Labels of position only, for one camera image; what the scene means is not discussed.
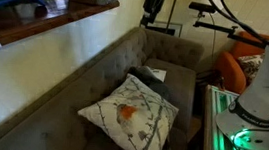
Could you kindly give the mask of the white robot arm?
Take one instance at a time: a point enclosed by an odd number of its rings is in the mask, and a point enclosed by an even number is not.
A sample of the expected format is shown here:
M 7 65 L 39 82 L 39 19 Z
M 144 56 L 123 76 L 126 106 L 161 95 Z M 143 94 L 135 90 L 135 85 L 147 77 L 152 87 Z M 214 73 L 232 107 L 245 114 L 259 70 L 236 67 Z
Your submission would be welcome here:
M 237 148 L 269 150 L 269 46 L 256 77 L 215 117 L 218 129 Z

